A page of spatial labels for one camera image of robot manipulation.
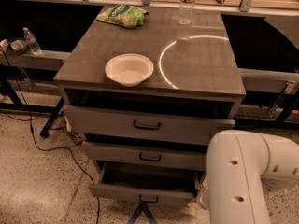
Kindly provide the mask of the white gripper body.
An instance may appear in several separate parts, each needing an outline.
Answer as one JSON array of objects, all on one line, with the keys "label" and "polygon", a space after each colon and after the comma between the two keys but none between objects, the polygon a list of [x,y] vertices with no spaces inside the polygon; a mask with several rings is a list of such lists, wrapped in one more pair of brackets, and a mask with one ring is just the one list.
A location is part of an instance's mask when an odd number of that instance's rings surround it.
[{"label": "white gripper body", "polygon": [[208,186],[201,185],[200,189],[197,191],[195,197],[195,203],[201,208],[208,210],[209,209],[209,190]]}]

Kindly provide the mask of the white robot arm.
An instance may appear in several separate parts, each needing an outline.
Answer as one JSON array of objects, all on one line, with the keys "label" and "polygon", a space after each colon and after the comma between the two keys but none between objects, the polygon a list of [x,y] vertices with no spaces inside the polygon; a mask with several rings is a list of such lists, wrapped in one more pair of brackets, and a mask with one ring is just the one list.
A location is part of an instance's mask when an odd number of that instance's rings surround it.
[{"label": "white robot arm", "polygon": [[207,187],[196,203],[210,224],[271,224],[264,192],[298,182],[299,144],[281,136],[227,130],[206,157]]}]

